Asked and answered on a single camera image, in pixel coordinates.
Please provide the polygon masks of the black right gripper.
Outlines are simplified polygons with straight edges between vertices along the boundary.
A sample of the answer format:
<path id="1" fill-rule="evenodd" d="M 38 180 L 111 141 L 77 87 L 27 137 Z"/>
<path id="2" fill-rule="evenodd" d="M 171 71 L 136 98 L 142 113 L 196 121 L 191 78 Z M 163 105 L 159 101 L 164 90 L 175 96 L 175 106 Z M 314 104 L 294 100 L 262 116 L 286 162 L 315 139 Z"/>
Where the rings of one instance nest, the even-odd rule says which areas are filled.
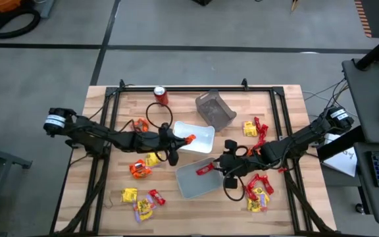
<path id="1" fill-rule="evenodd" d="M 246 176 L 249 172 L 260 170 L 260 156 L 249 154 L 249 148 L 244 145 L 238 145 L 234 140 L 224 142 L 223 154 L 213 161 L 219 165 L 214 170 L 221 172 L 224 177 L 224 187 L 236 189 L 238 179 Z"/>

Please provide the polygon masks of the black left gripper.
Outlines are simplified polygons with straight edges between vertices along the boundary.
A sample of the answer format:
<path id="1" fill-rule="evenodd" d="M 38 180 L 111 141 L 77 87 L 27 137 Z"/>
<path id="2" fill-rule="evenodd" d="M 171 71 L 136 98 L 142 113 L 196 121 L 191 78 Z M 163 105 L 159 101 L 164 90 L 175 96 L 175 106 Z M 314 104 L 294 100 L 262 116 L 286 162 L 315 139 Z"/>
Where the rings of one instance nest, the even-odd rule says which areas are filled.
<path id="1" fill-rule="evenodd" d="M 170 166 L 176 166 L 178 162 L 178 153 L 175 148 L 172 147 L 171 142 L 173 142 L 173 138 L 170 136 L 170 129 L 167 122 L 161 124 L 159 128 L 159 136 L 162 148 L 166 154 L 166 160 L 169 162 Z M 190 136 L 178 136 L 176 135 L 180 141 L 176 141 L 176 145 L 189 145 L 190 142 L 186 140 L 190 140 Z"/>

